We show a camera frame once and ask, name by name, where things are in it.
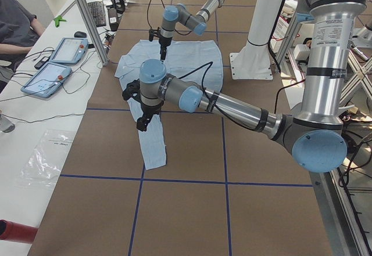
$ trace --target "tablet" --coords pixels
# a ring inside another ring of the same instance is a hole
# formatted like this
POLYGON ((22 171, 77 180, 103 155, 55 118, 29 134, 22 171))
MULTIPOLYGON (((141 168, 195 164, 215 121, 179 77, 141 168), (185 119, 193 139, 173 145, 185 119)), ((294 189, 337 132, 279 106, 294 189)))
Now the tablet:
POLYGON ((72 72, 71 67, 47 62, 21 88, 22 92, 48 98, 55 93, 72 72))
POLYGON ((50 62, 60 64, 77 64, 88 49, 86 38, 62 38, 56 50, 53 52, 50 62))

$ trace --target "small robot arm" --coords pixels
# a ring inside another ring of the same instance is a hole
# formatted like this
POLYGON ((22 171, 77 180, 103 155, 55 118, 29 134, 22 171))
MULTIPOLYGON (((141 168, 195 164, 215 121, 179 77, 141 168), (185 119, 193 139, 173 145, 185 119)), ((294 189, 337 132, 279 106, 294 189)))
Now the small robot arm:
MULTIPOLYGON (((214 11, 218 7, 215 2, 208 0, 204 7, 214 11)), ((143 62, 139 81, 134 81, 138 89, 136 97, 144 112, 137 128, 145 131, 152 114, 160 112, 164 101, 190 113, 199 107, 266 134, 311 172, 333 170, 342 164, 347 154, 346 143, 340 135, 342 121, 338 118, 338 107, 354 20, 365 8, 366 0, 299 0, 297 18, 314 19, 315 25, 303 101, 293 116, 272 114, 194 82, 184 82, 168 74, 161 60, 150 59, 143 62)), ((176 6, 177 17, 170 20, 165 15, 159 36, 161 48, 170 44, 170 41, 165 44, 161 37, 171 40, 177 21, 187 26, 184 13, 182 6, 176 6)), ((200 22, 192 21, 188 27, 195 30, 200 23, 205 23, 204 13, 203 9, 199 11, 195 18, 200 22)), ((131 97, 124 93, 124 99, 131 97)))
POLYGON ((195 34, 202 35, 207 28, 206 22, 208 22, 210 16, 223 3, 224 0, 207 0, 196 15, 190 14, 187 8, 181 3, 167 6, 163 13, 162 27, 157 30, 149 30, 150 41, 154 37, 159 38, 160 59, 164 61, 166 58, 167 47, 171 44, 177 22, 180 22, 195 34))

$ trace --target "brown table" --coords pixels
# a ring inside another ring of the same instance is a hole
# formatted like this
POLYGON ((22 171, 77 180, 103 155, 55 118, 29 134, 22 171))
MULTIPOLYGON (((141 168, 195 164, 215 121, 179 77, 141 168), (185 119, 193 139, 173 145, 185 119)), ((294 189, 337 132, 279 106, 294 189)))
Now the brown table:
MULTIPOLYGON (((166 104, 167 165, 144 171, 113 75, 120 56, 148 38, 148 1, 127 8, 29 256, 331 255, 309 173, 265 135, 166 104)), ((192 13, 205 1, 164 0, 192 13)), ((156 27, 163 8, 154 3, 156 27)), ((255 3, 227 0, 202 37, 174 40, 214 40, 225 65, 223 92, 272 111, 280 75, 234 81, 229 67, 229 53, 246 43, 255 3)), ((284 93, 278 111, 289 113, 284 93)))

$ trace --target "clear plastic bag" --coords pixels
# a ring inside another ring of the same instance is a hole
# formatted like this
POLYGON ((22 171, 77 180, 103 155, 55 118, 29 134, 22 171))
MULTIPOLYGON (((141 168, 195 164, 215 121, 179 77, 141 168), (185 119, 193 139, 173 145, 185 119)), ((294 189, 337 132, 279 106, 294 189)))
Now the clear plastic bag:
POLYGON ((53 190, 76 132, 48 129, 16 179, 17 186, 53 190))

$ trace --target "red cylinder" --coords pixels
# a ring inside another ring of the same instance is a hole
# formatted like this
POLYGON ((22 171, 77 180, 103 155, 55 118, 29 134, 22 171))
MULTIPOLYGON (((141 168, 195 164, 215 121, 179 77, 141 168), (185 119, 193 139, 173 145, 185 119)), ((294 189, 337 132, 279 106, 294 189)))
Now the red cylinder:
POLYGON ((17 243, 33 243, 37 228, 0 220, 0 240, 14 241, 17 243))

